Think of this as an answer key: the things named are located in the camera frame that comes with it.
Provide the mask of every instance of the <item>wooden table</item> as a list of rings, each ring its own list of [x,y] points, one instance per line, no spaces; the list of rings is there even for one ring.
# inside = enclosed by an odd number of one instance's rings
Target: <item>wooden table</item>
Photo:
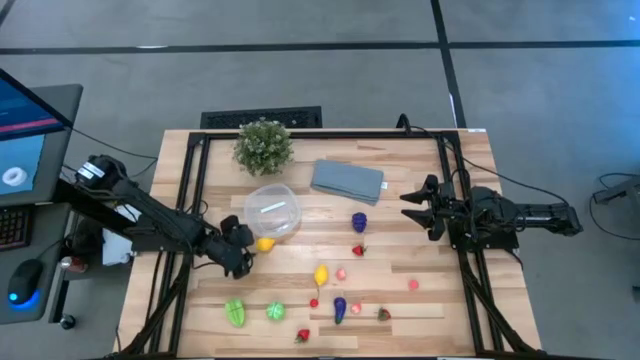
[[[188,135],[186,130],[170,130],[164,135],[151,195],[169,207],[176,203]],[[495,169],[485,132],[460,130],[460,138],[465,157]],[[203,192],[210,206],[205,219],[217,225],[225,216],[236,214],[242,220],[249,193],[281,182],[298,196],[302,221],[295,233],[278,239],[270,253],[260,254],[251,274],[241,280],[225,278],[217,266],[191,272],[179,357],[474,354],[458,260],[448,237],[429,241],[422,228],[400,213],[404,208],[420,208],[400,201],[400,194],[419,189],[427,174],[442,178],[435,141],[294,140],[295,162],[282,175],[261,178],[240,171],[232,160],[233,143],[215,140],[211,144]],[[189,196],[198,159],[196,152]],[[382,170],[388,189],[382,191],[375,207],[314,191],[309,184],[317,159]],[[455,166],[452,154],[449,161]],[[496,176],[477,168],[468,170],[472,185],[500,190]],[[369,220],[364,234],[351,228],[351,215],[358,211],[366,213]],[[357,244],[368,248],[363,258],[351,252]],[[498,308],[526,342],[539,347],[520,265],[501,250],[485,254]],[[144,323],[156,256],[143,254],[133,265],[119,326],[123,346]],[[197,259],[196,264],[206,261]],[[309,300],[316,296],[313,272],[319,264],[328,266],[331,277],[320,290],[320,306],[311,309]],[[345,281],[334,276],[339,267],[347,272]],[[411,279],[419,281],[418,291],[408,290]],[[349,304],[362,303],[362,312],[347,312],[342,325],[335,325],[332,304],[336,296],[345,297]],[[240,329],[227,321],[224,311],[224,303],[233,297],[245,303],[246,323]],[[286,305],[284,321],[267,319],[265,309],[272,301]],[[390,311],[392,320],[376,320],[381,305]],[[485,348],[490,349],[486,315],[482,306],[478,307]],[[168,344],[167,320],[161,350]],[[310,329],[311,338],[306,344],[295,344],[301,328]]]

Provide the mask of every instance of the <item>purple eggplant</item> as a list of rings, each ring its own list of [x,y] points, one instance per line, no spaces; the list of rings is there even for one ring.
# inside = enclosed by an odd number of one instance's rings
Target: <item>purple eggplant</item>
[[[333,300],[333,307],[336,309],[336,325],[339,325],[344,319],[344,313],[347,311],[347,300],[338,297]]]

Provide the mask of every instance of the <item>lime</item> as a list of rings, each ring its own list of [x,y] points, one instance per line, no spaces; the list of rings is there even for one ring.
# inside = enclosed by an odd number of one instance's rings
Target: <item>lime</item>
[[[271,320],[282,320],[284,319],[285,309],[284,305],[279,302],[272,302],[267,306],[267,317]]]

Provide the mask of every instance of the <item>strawberry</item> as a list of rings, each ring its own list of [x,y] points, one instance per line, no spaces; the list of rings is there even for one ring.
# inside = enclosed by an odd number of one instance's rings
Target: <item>strawberry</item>
[[[356,254],[356,256],[363,256],[364,252],[367,251],[367,248],[363,247],[362,245],[358,245],[353,249],[351,249],[351,251],[353,251],[353,253]]]
[[[302,329],[298,331],[298,336],[296,336],[296,343],[304,343],[309,340],[309,335],[311,335],[311,331],[309,329]]]
[[[378,310],[378,321],[387,321],[389,319],[391,319],[391,314],[389,313],[389,310],[385,308],[380,308],[380,310]]]

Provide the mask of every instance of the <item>gray floor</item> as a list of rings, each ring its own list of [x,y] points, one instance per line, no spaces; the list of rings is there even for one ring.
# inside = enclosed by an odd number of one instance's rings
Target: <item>gray floor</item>
[[[441,3],[450,41],[640,39],[638,1]],[[17,0],[0,28],[0,48],[435,39],[428,0]],[[467,124],[488,129],[499,171],[562,194],[585,228],[574,238],[521,235],[544,348],[637,358],[640,304],[631,286],[640,283],[640,242],[597,230],[587,201],[598,175],[640,171],[640,48],[452,56]],[[158,152],[165,129],[195,128],[207,110],[320,105],[325,127],[391,126],[400,112],[417,125],[454,126],[438,50],[20,55],[0,56],[0,66],[28,86],[83,84],[77,128],[146,154]],[[145,165],[75,135],[67,162],[92,153]],[[503,189],[520,202],[552,201],[508,182]],[[640,236],[628,210],[617,201],[595,212],[609,228]],[[73,284],[66,310],[81,320],[73,331],[44,322],[0,327],[0,358],[108,353],[126,279]]]

